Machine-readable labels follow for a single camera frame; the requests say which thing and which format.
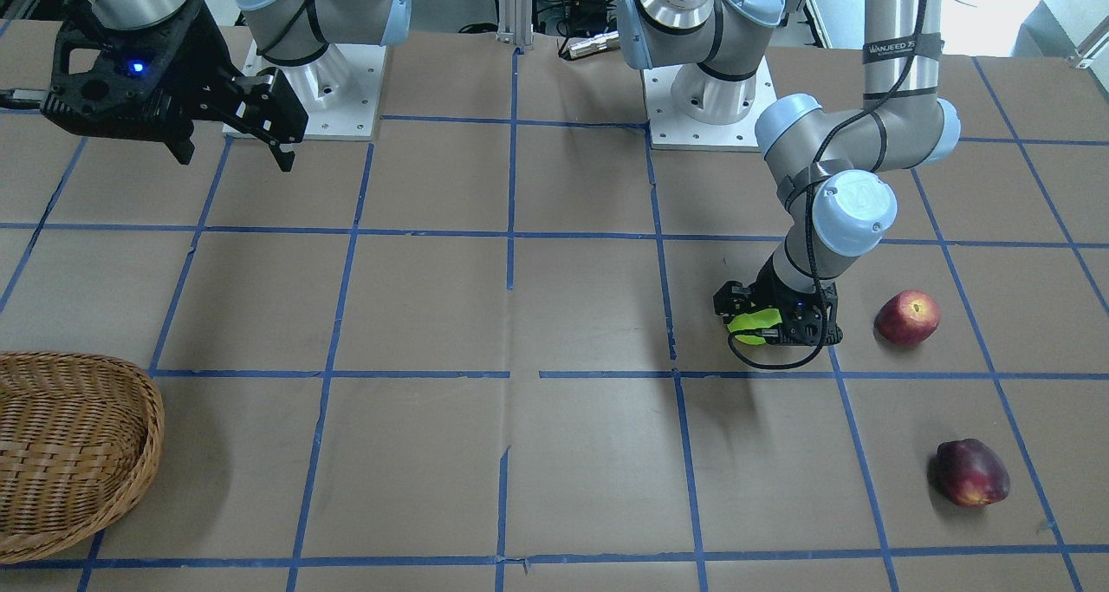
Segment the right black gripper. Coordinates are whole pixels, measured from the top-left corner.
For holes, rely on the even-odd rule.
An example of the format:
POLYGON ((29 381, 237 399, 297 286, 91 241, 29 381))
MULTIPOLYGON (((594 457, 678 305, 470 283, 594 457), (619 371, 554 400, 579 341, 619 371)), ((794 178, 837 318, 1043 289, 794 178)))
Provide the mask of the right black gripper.
POLYGON ((264 142, 289 172, 308 111, 281 70, 244 76, 204 0, 184 0, 154 25, 108 28, 91 0, 67 0, 41 114, 90 137, 162 143, 180 165, 195 153, 194 121, 224 121, 264 142))

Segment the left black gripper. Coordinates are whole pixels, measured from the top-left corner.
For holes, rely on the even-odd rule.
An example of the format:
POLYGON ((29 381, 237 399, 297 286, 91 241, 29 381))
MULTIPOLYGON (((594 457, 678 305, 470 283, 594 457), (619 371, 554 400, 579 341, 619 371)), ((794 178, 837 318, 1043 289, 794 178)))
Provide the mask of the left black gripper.
POLYGON ((823 296, 812 288, 812 283, 807 290, 788 287, 769 261, 752 284, 721 285, 713 308, 728 331, 746 346, 835 346, 843 339, 835 285, 827 285, 823 296))

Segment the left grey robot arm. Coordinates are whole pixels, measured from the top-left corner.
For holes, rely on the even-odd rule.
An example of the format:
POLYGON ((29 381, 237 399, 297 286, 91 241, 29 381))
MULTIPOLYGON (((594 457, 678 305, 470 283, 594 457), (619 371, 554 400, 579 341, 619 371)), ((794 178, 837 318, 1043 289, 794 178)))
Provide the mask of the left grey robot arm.
MULTIPOLYGON (((830 113, 790 94, 754 122, 754 137, 793 220, 756 280, 714 296, 729 343, 840 343, 835 280, 891 229, 898 200, 881 173, 945 159, 960 137, 956 109, 938 95, 940 0, 865 0, 863 106, 830 113)), ((743 99, 787 0, 619 0, 627 64, 678 67, 671 96, 705 125, 747 114, 743 99)))

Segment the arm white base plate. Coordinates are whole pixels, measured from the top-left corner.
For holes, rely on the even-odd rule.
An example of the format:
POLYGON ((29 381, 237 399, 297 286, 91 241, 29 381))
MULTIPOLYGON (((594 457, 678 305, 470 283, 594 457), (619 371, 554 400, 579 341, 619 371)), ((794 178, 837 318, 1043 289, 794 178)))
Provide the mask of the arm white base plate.
POLYGON ((708 76, 696 64, 647 69, 641 76, 653 149, 757 153, 757 119, 777 100, 766 58, 741 81, 708 76))
POLYGON ((379 44, 329 44, 315 62, 282 70, 308 111, 305 140, 375 137, 389 51, 379 44))

